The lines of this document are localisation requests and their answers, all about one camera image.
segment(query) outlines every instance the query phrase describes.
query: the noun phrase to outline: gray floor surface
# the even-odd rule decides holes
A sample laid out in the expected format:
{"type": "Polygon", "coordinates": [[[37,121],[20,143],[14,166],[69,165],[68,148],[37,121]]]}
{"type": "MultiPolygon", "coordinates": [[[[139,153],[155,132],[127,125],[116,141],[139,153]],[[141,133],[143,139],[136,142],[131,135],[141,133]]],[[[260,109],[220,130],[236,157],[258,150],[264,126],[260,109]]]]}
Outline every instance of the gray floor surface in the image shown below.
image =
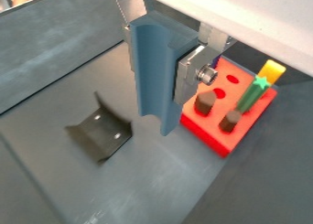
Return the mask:
{"type": "Polygon", "coordinates": [[[0,121],[12,152],[64,223],[181,222],[226,160],[181,126],[165,137],[159,131],[159,120],[136,113],[124,43],[49,85],[0,121]],[[101,166],[64,130],[97,109],[95,91],[133,126],[132,139],[101,166]]]}

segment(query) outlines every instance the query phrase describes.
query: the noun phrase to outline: metal bracket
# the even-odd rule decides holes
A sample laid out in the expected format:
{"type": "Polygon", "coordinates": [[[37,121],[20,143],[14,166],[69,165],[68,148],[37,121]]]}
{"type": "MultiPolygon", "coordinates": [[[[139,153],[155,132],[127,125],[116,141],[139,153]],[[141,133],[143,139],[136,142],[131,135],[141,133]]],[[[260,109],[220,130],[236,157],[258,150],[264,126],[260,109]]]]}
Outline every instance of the metal bracket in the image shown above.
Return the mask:
{"type": "Polygon", "coordinates": [[[97,93],[95,98],[100,108],[78,125],[65,126],[65,130],[92,159],[101,163],[132,137],[132,127],[109,110],[97,93]]]}
{"type": "Polygon", "coordinates": [[[184,104],[196,93],[198,83],[210,85],[218,72],[214,70],[220,53],[235,43],[223,32],[200,24],[198,40],[202,44],[179,62],[175,86],[175,103],[184,104]]]}

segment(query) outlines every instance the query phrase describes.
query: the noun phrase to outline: hole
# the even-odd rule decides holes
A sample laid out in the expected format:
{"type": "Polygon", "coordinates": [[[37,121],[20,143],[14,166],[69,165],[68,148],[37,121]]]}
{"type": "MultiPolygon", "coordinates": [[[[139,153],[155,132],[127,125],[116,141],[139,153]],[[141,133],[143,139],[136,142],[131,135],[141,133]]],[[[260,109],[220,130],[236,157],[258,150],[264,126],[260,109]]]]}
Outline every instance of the hole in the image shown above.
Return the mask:
{"type": "Polygon", "coordinates": [[[214,89],[212,91],[215,92],[218,99],[222,99],[226,96],[226,93],[222,89],[214,89]]]}
{"type": "Polygon", "coordinates": [[[239,80],[238,80],[238,78],[235,76],[227,75],[226,78],[231,83],[239,83],[239,80]]]}
{"type": "Polygon", "coordinates": [[[113,135],[113,138],[117,140],[117,139],[120,138],[120,133],[116,133],[116,134],[113,135]]]}

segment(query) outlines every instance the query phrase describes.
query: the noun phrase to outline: black metal bracket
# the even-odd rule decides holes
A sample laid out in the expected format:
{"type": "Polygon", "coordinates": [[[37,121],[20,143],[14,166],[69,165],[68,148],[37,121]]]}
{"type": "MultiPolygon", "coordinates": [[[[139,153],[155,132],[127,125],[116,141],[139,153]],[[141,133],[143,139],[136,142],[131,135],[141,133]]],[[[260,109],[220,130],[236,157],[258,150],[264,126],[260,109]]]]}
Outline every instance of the black metal bracket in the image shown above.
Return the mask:
{"type": "Polygon", "coordinates": [[[101,163],[132,137],[132,127],[109,110],[97,93],[95,99],[100,108],[78,125],[65,126],[65,130],[92,159],[101,163]]]}

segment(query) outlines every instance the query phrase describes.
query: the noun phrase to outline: white panel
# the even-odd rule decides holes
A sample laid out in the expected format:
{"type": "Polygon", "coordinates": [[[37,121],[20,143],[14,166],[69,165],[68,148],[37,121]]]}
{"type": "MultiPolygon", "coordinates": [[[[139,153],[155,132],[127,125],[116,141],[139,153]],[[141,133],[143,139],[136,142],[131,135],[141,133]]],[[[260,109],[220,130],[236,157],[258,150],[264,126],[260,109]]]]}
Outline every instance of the white panel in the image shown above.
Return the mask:
{"type": "Polygon", "coordinates": [[[311,0],[157,0],[313,76],[311,0]]]}

